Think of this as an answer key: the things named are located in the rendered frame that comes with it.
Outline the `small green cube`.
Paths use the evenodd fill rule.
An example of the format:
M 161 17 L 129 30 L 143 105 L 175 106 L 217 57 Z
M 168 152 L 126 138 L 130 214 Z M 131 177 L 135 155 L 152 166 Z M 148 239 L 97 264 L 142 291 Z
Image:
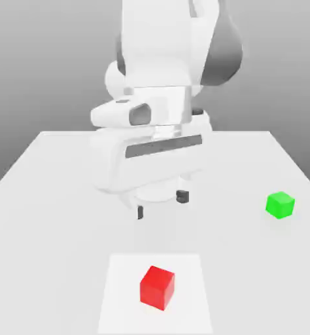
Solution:
M 291 216 L 294 210 L 295 199 L 287 193 L 280 191 L 267 196 L 266 211 L 276 219 Z

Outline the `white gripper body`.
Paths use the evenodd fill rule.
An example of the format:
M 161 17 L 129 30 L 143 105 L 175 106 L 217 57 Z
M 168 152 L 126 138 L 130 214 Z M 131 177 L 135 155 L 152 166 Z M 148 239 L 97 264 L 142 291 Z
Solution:
M 181 134 L 157 138 L 155 127 L 100 129 L 91 135 L 94 184 L 121 193 L 207 167 L 212 128 L 207 113 L 194 115 Z

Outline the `small red cube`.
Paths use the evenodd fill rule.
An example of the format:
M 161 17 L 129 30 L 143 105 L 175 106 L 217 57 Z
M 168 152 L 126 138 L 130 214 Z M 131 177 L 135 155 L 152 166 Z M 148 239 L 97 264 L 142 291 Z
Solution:
M 164 311 L 175 291 L 175 274 L 151 266 L 139 287 L 140 302 Z

